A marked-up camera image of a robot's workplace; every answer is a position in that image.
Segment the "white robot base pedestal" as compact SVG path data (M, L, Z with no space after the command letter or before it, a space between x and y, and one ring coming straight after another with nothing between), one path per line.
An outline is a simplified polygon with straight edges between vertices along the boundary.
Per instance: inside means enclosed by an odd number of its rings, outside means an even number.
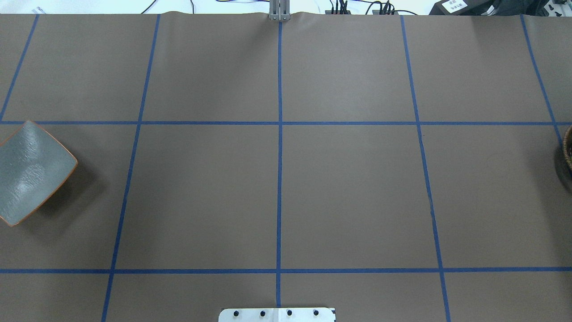
M334 308L229 308L221 310L219 322L335 322Z

